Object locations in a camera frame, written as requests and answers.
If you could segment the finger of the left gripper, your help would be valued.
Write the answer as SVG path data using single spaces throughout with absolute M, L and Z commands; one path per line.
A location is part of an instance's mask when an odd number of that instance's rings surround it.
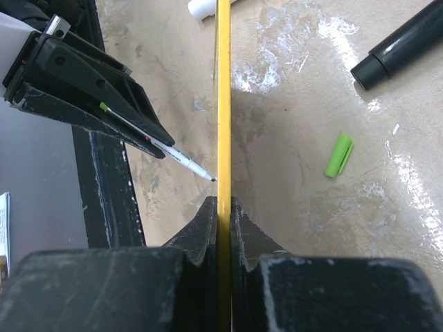
M 42 35 L 40 42 L 36 65 L 43 82 L 38 83 L 39 89 L 81 109 L 86 109 L 86 103 L 100 107 L 104 102 L 151 137 L 175 144 L 143 87 L 120 70 L 114 58 L 73 35 L 65 40 Z
M 140 133 L 91 103 L 86 103 L 86 109 L 81 109 L 24 82 L 12 97 L 12 105 L 26 113 L 122 140 L 155 158 L 165 158 L 165 153 Z

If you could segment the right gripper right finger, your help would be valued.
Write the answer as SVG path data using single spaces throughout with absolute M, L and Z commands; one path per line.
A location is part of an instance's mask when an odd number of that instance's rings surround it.
M 236 331 L 441 331 L 423 270 L 393 258 L 301 257 L 231 203 Z

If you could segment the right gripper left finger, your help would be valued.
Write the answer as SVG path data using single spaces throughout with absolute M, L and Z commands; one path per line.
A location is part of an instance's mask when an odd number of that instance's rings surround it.
M 217 200 L 161 247 L 34 252 L 1 294 L 2 331 L 215 331 Z

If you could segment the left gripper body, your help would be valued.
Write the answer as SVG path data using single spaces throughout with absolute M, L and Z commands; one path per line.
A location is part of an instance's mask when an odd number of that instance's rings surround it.
M 42 89 L 37 85 L 43 79 L 37 73 L 39 68 L 35 63 L 42 47 L 41 36 L 41 32 L 34 30 L 25 34 L 23 42 L 13 37 L 11 42 L 6 43 L 6 46 L 12 46 L 13 42 L 18 42 L 18 51 L 10 49 L 12 55 L 8 55 L 1 63 L 1 95 L 5 102 L 21 102 L 30 91 L 41 92 Z

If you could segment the yellow framed whiteboard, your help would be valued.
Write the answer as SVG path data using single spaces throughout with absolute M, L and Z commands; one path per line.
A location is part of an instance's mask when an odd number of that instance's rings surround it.
M 216 2 L 217 27 L 217 330 L 231 321 L 231 85 L 230 1 Z

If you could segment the green whiteboard marker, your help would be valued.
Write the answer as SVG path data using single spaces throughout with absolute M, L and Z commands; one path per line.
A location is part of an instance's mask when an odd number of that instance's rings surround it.
M 180 163 L 184 167 L 190 169 L 196 175 L 198 175 L 204 179 L 207 179 L 213 183 L 217 181 L 216 177 L 211 176 L 203 167 L 198 165 L 196 162 L 194 162 L 191 158 L 187 157 L 181 151 L 179 151 L 178 149 L 176 149 L 174 147 L 167 146 L 167 145 L 163 144 L 162 142 L 160 142 L 159 140 L 151 137 L 151 135 L 147 134 L 143 129 L 141 129 L 140 127 L 137 127 L 136 125 L 132 124 L 129 120 L 118 115 L 114 110 L 112 110 L 110 107 L 108 107 L 104 102 L 100 103 L 100 108 L 108 115 L 113 116 L 115 119 L 124 123 L 129 128 L 138 132 L 148 142 L 150 142 L 152 145 L 154 145 L 157 149 L 160 149 L 164 154 L 173 158 L 175 161 L 177 161 L 178 163 Z

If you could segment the green marker cap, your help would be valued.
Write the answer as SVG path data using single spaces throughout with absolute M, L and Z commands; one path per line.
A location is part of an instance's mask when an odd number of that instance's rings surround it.
M 329 157 L 324 175 L 329 178 L 335 178 L 340 174 L 346 165 L 353 147 L 354 141 L 346 133 L 340 133 Z

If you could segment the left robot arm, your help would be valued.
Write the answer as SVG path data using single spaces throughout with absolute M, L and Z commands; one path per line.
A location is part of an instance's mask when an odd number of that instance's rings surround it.
M 1 2 L 1 99 L 155 158 L 174 144 L 130 69 L 105 52 L 94 1 Z

